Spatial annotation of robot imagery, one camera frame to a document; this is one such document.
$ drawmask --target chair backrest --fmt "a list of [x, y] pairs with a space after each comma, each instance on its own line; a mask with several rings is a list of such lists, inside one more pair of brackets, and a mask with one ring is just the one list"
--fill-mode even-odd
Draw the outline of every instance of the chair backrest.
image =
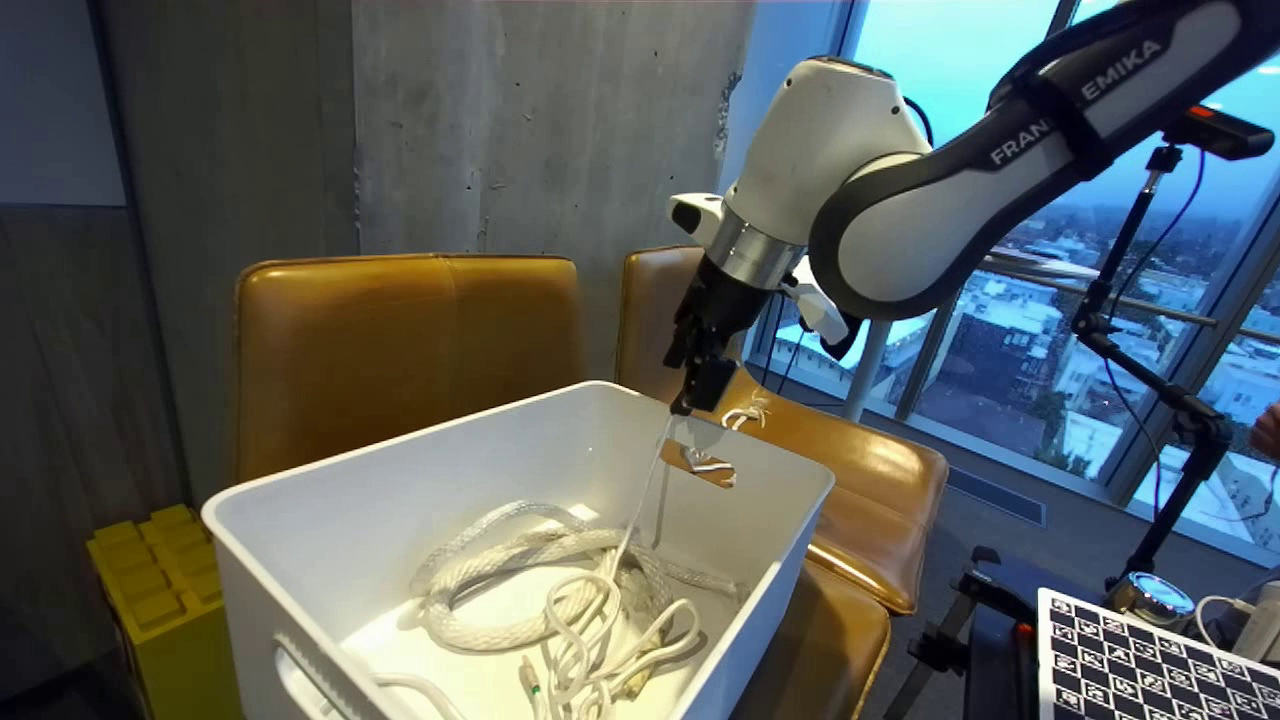
[[323, 257], [236, 287], [236, 481], [580, 381], [580, 287], [548, 257]]
[[625, 307], [614, 343], [621, 383], [657, 398], [675, 398], [681, 366], [667, 366], [664, 352], [675, 332], [675, 307], [698, 259], [698, 247], [651, 247], [625, 259]]

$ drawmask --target metal stand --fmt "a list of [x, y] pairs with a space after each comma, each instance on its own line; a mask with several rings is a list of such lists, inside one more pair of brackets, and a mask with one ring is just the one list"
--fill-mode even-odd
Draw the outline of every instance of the metal stand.
[[1098, 267], [1098, 274], [1086, 285], [1083, 303], [1071, 315], [1071, 332], [1078, 335], [1078, 343], [1086, 343], [1095, 354], [1119, 363], [1130, 381], [1141, 381], [1144, 389], [1153, 389], [1175, 417], [1171, 428], [1178, 437], [1193, 438], [1193, 452], [1178, 466], [1178, 481], [1166, 494], [1166, 505], [1157, 511], [1148, 535], [1141, 539], [1141, 547], [1129, 556], [1125, 573], [1153, 573], [1157, 568], [1157, 550], [1166, 539], [1166, 531], [1175, 529], [1175, 520], [1182, 514], [1182, 509], [1193, 505], [1195, 489], [1211, 474], [1211, 466], [1229, 456], [1230, 448], [1230, 424], [1229, 417], [1219, 417], [1216, 407], [1206, 407], [1202, 398], [1195, 398], [1189, 389], [1166, 383], [1163, 374], [1157, 374], [1153, 366], [1144, 366], [1141, 359], [1130, 359], [1117, 340], [1111, 340], [1111, 296], [1117, 296], [1117, 271], [1119, 259], [1130, 247], [1137, 228], [1144, 225], [1153, 198], [1157, 198], [1157, 182], [1178, 165], [1178, 149], [1175, 142], [1160, 142], [1148, 158], [1148, 179], [1141, 188], [1141, 196], [1130, 198], [1125, 228]]
[[1012, 617], [1017, 625], [1034, 625], [1034, 607], [1012, 588], [996, 583], [978, 565], [1000, 565], [1000, 550], [973, 547], [942, 625], [926, 628], [913, 649], [916, 665], [885, 706], [888, 720], [902, 720], [913, 713], [932, 671], [969, 671], [969, 642], [959, 635], [969, 631], [969, 618], [978, 602]]

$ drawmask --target white cable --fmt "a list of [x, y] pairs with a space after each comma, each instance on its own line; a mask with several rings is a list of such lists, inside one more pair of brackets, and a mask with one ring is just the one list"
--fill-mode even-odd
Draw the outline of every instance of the white cable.
[[1202, 642], [1219, 649], [1216, 635], [1202, 628], [1202, 607], [1206, 602], [1229, 602], [1229, 607], [1236, 607], [1242, 617], [1250, 611], [1250, 602], [1242, 602], [1238, 596], [1201, 596], [1195, 598], [1195, 611], [1193, 611], [1195, 617], [1195, 631], [1201, 631]]
[[424, 676], [375, 676], [375, 684], [420, 692], [443, 720], [462, 720], [462, 713], [446, 700], [446, 692]]
[[[502, 505], [433, 550], [414, 580], [424, 598], [410, 618], [435, 642], [461, 651], [502, 651], [544, 641], [539, 661], [548, 681], [527, 661], [520, 665], [534, 717], [612, 717], [614, 696], [640, 696], [657, 665], [671, 665], [704, 641], [694, 602], [667, 598], [661, 561], [642, 542], [632, 542], [637, 509], [629, 529], [614, 531], [592, 529], [554, 505]], [[534, 617], [462, 618], [455, 611], [462, 596], [491, 591], [510, 573], [592, 556], [600, 556], [596, 568], [559, 580]]]
[[758, 428], [763, 428], [763, 411], [758, 411], [758, 407], [728, 407], [728, 411], [718, 417], [718, 424], [722, 424], [728, 430], [740, 430], [745, 424], [758, 424]]

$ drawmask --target bin handle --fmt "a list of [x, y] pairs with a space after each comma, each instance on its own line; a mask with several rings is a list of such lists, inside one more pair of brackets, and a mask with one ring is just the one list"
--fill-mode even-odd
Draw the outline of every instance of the bin handle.
[[346, 720], [346, 713], [340, 713], [340, 700], [323, 689], [321, 671], [290, 649], [287, 635], [277, 635], [273, 655], [278, 689], [308, 720]]

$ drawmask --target white plastic bin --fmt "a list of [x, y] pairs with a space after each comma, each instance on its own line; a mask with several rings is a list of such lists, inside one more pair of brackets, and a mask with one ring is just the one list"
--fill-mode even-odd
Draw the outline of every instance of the white plastic bin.
[[[714, 489], [661, 465], [675, 437], [734, 465]], [[240, 704], [249, 717], [435, 717], [383, 665], [420, 665], [461, 717], [527, 717], [509, 655], [455, 655], [396, 611], [433, 547], [509, 498], [588, 509], [629, 525], [642, 498], [657, 550], [740, 591], [687, 588], [709, 642], [667, 669], [621, 717], [728, 717], [756, 671], [799, 577], [832, 472], [614, 389], [573, 383], [534, 398], [396, 437], [253, 481], [203, 505], [220, 547]]]

